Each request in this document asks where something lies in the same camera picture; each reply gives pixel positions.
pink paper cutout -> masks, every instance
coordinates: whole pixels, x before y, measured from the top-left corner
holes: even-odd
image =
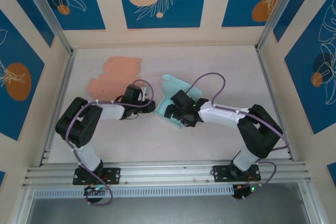
[[[90,79],[87,91],[92,98],[111,101],[123,95],[129,84],[140,77],[141,58],[113,56],[104,64],[104,72],[97,79]]]

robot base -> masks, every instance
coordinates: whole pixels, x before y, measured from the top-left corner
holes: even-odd
[[[229,165],[215,165],[211,173],[214,175],[215,182],[248,182],[251,178],[253,178],[253,181],[261,181],[257,165],[251,165],[246,172],[241,172],[238,179],[230,172]]]
[[[120,180],[120,168],[102,168],[98,175],[106,184],[108,185],[118,185]],[[78,167],[75,170],[74,179],[72,181],[73,185],[100,185],[101,183],[96,180],[90,173],[88,173],[84,168]]]

light blue cloth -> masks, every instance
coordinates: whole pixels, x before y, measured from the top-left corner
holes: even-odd
[[[170,98],[175,95],[177,92],[179,92],[180,90],[183,91],[187,91],[188,88],[190,87],[190,84],[181,81],[178,78],[175,78],[173,76],[171,76],[170,74],[165,74],[162,76],[162,91],[164,93],[164,97],[162,99],[162,101],[160,102],[160,104],[156,107],[155,109],[155,113],[159,116],[161,116],[162,118],[164,117],[164,112],[166,111],[166,108],[168,107],[168,105],[173,104],[173,102],[170,100]],[[193,87],[188,95],[194,99],[195,101],[197,101],[199,98],[201,98],[203,96],[201,90],[199,90],[196,87]],[[177,125],[178,127],[182,127],[182,124],[180,123],[180,121],[171,118],[165,118],[166,120],[169,120],[170,122],[174,123],[175,125]]]

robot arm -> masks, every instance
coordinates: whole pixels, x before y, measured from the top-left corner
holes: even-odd
[[[88,105],[87,100],[77,97],[57,122],[56,132],[65,140],[71,121],[84,106],[87,106],[74,121],[68,137],[71,149],[77,160],[80,161],[79,168],[75,171],[74,185],[90,185],[97,181],[87,170],[100,178],[108,176],[104,171],[102,160],[90,143],[100,118],[124,120],[133,114],[150,113],[155,110],[155,102],[145,99],[142,89],[133,84],[129,85],[125,94],[121,96],[120,104]]]
[[[173,104],[167,107],[165,117],[174,117],[184,126],[195,127],[197,122],[212,122],[239,130],[245,147],[229,165],[230,173],[225,176],[229,181],[246,181],[249,168],[261,158],[266,158],[280,138],[265,125],[258,126],[258,121],[246,114],[260,118],[282,134],[281,128],[259,105],[238,109],[212,105],[203,98],[195,102],[182,90],[171,97],[171,101]]]

white table surface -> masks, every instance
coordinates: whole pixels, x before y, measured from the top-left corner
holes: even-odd
[[[61,114],[75,97],[92,100],[86,91],[88,81],[103,73],[112,56],[142,58],[139,76],[154,88],[156,104],[163,98],[162,75],[171,74],[192,83],[207,72],[219,72],[226,87],[217,104],[250,108],[262,105],[275,119],[275,112],[253,46],[189,46],[79,49],[73,66]],[[217,76],[203,78],[196,85],[203,97],[211,99],[221,88]],[[178,127],[154,113],[140,114],[136,120],[100,120],[91,142],[104,162],[202,161],[232,159],[244,146],[237,130],[198,123],[195,128]],[[277,146],[283,146],[280,140]],[[287,150],[269,158],[289,158]],[[65,141],[55,134],[49,163],[76,162]]]

